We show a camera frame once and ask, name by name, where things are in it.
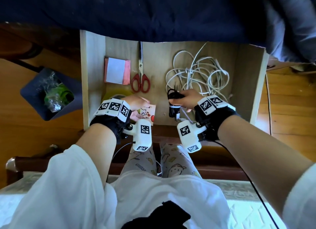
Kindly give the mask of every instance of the cartoon illustration card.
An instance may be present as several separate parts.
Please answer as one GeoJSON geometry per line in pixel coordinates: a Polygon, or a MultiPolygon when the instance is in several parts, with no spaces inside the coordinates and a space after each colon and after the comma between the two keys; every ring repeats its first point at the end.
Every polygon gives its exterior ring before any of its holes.
{"type": "Polygon", "coordinates": [[[150,122],[151,125],[154,124],[155,119],[155,111],[156,111],[156,105],[149,105],[149,107],[141,108],[139,110],[139,118],[146,119],[150,122]]]}

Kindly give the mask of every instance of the cartoon print pants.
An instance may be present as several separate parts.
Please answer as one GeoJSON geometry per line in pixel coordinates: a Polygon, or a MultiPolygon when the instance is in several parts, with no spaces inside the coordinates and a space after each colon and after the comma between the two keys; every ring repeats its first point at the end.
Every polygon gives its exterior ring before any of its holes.
{"type": "MultiPolygon", "coordinates": [[[[160,145],[162,177],[173,177],[176,175],[194,175],[201,178],[195,168],[189,154],[181,145],[160,145]]],[[[141,170],[157,175],[156,159],[152,146],[145,152],[131,149],[128,160],[121,172],[141,170]]]]}

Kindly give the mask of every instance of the white sleeve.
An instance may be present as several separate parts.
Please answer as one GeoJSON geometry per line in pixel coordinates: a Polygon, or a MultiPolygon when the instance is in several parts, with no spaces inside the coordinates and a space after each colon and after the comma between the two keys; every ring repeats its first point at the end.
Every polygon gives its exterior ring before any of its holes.
{"type": "Polygon", "coordinates": [[[3,228],[101,228],[104,198],[97,168],[81,147],[72,145],[50,159],[3,228]]]}
{"type": "Polygon", "coordinates": [[[316,164],[295,183],[283,209],[289,229],[310,229],[316,225],[316,164]]]}

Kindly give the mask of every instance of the wrist-mounted tracker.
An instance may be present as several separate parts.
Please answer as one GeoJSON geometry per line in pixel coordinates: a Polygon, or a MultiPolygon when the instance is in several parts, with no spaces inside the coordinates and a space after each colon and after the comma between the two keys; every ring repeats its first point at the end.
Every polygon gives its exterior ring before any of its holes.
{"type": "Polygon", "coordinates": [[[177,125],[182,146],[190,153],[201,149],[201,141],[218,140],[217,131],[223,121],[231,115],[237,115],[235,107],[216,95],[204,97],[194,109],[195,124],[185,120],[177,125]]]}
{"type": "Polygon", "coordinates": [[[100,123],[114,133],[117,144],[127,135],[133,136],[133,149],[135,151],[147,151],[151,146],[151,124],[145,119],[140,119],[135,125],[130,123],[132,111],[124,100],[112,98],[104,100],[99,109],[94,114],[94,119],[90,126],[100,123]]]}

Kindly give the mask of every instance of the scissors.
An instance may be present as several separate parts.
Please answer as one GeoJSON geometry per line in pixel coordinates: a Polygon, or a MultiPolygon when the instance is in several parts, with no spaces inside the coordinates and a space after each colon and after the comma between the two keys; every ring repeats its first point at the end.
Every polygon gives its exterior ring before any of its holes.
{"type": "Polygon", "coordinates": [[[150,81],[148,77],[143,72],[143,42],[139,42],[139,52],[138,52],[138,71],[139,73],[136,74],[132,79],[132,90],[133,92],[143,92],[147,93],[150,89],[150,81]],[[133,82],[137,81],[137,89],[134,88],[133,82]],[[144,90],[144,82],[147,81],[148,87],[147,90],[144,90]]]}

